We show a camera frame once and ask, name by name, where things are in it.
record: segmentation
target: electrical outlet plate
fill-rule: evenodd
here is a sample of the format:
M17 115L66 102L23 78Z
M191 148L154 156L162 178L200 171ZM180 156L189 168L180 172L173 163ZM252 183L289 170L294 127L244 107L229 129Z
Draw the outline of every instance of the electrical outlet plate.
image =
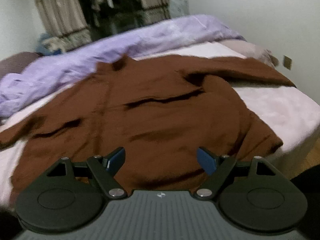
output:
M292 59L290 59L287 56L284 56L283 58L283 66L289 70L291 70L291 66L292 66Z

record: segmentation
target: white bed sheet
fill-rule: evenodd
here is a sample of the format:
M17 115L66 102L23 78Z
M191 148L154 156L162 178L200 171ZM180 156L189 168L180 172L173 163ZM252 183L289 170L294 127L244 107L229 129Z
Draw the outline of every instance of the white bed sheet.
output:
M170 54L208 58L222 56L245 58L243 55L219 43L209 42L149 57ZM320 106L293 87L262 86L245 82L234 82L232 86L248 108L254 111L282 139L284 145L267 159L284 175L287 177L292 176L292 171L306 157L319 137ZM0 131L20 122L68 87L70 86L64 87L14 114L0 127ZM10 176L18 163L26 141L26 139L20 139L12 147L0 152L0 205L2 206L6 206L9 203L12 190Z

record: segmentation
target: lavender comforter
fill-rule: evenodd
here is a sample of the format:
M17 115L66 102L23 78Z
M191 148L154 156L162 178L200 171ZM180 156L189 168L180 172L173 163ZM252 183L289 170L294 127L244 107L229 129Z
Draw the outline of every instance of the lavender comforter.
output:
M213 16L194 15L105 38L67 54L42 57L21 74L0 80L0 117L10 117L29 104L77 82L95 71L97 61L114 62L127 53L146 56L205 41L244 38Z

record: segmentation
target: gray gripper base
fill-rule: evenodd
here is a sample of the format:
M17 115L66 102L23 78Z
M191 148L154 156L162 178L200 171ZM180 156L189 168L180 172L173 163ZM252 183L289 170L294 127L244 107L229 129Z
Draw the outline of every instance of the gray gripper base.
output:
M188 191L141 191L111 201L95 221L60 235L23 232L17 240L302 240L297 231L259 236L225 221L213 203Z

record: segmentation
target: brown pillow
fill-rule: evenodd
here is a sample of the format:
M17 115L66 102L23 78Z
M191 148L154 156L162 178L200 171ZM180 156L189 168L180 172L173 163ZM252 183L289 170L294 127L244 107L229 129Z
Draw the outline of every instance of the brown pillow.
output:
M20 74L31 62L40 56L34 52L20 52L0 61L0 79L8 73Z
M271 51L264 49L259 45L240 40L225 40L221 41L220 44L246 57L253 57L264 64L275 67Z

